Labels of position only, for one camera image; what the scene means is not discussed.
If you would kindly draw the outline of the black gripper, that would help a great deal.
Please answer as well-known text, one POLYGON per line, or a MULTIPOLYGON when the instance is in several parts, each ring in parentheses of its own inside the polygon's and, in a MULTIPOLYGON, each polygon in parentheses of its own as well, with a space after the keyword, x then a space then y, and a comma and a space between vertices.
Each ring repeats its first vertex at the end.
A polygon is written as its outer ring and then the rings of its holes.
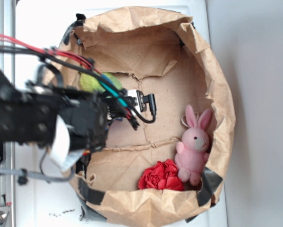
POLYGON ((108 105, 99 93, 54 91, 60 98, 53 148, 101 151, 106 146, 108 105))

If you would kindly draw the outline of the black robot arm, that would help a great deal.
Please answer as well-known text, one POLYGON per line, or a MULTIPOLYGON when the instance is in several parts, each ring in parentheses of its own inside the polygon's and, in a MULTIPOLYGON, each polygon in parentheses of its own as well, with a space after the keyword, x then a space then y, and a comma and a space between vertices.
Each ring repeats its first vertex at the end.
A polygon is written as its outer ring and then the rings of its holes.
POLYGON ((72 166, 84 151, 101 151, 107 139, 108 106, 98 93, 45 86, 40 80, 17 90, 0 70, 0 143, 35 143, 49 148, 60 168, 72 166))

